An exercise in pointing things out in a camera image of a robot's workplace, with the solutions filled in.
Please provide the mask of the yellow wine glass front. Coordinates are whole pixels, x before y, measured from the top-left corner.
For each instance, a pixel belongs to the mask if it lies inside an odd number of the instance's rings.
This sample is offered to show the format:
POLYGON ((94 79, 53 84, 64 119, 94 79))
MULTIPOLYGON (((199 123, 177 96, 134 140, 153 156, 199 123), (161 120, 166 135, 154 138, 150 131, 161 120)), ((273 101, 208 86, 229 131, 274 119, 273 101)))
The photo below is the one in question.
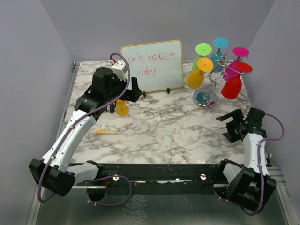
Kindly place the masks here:
POLYGON ((118 99, 116 102, 116 113, 119 116, 126 116, 129 113, 129 107, 126 105, 127 101, 118 99))

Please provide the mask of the red wine glass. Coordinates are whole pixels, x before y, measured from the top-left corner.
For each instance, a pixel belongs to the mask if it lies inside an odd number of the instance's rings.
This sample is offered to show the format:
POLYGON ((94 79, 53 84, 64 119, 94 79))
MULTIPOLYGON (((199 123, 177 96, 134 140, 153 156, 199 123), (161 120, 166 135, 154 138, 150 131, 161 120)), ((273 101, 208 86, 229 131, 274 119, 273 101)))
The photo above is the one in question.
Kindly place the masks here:
POLYGON ((223 86, 221 93, 227 99, 236 99, 242 88, 241 76, 253 71, 251 65, 245 62, 235 62, 234 68, 226 69, 228 79, 223 86))

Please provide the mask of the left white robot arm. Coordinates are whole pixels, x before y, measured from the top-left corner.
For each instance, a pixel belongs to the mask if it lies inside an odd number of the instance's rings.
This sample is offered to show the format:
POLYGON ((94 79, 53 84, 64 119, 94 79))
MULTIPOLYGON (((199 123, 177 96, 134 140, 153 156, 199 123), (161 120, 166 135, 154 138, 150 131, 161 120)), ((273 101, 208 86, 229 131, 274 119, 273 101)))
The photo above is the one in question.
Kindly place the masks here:
POLYGON ((87 162, 71 169, 71 158, 108 106, 119 99, 136 102, 141 94, 137 78, 131 76, 129 66, 97 68, 90 87, 77 99, 71 118, 56 142, 40 160, 33 159, 29 164, 38 187, 65 196, 76 183, 89 180, 93 185, 100 184, 104 174, 95 163, 87 162))

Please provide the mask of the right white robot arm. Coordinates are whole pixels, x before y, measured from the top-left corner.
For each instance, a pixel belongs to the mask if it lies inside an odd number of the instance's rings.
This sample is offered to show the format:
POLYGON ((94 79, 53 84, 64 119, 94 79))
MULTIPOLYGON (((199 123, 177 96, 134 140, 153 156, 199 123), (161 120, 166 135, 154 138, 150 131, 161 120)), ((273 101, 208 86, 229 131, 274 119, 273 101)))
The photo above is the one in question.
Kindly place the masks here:
POLYGON ((216 180, 228 182, 225 191, 216 191, 219 199, 240 206, 248 215, 261 212, 274 192, 277 182, 270 177, 265 156, 267 133, 261 128, 265 111, 250 108, 247 116, 236 109, 216 119, 226 123, 224 137, 231 143, 241 140, 244 147, 244 165, 229 159, 222 160, 215 172, 216 180))

